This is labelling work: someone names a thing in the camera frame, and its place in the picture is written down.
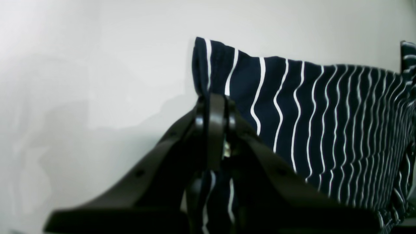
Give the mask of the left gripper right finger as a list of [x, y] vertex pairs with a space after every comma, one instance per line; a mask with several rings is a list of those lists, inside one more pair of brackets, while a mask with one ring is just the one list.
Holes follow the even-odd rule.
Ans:
[[237, 205], [235, 234], [377, 234], [372, 212], [338, 203], [296, 175], [262, 143], [226, 98], [231, 156], [227, 170]]

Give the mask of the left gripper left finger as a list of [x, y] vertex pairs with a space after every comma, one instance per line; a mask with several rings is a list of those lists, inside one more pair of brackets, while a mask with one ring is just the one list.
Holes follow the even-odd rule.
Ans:
[[223, 156], [225, 98], [199, 97], [115, 185], [75, 208], [51, 213], [45, 234], [192, 234], [181, 211], [186, 187]]

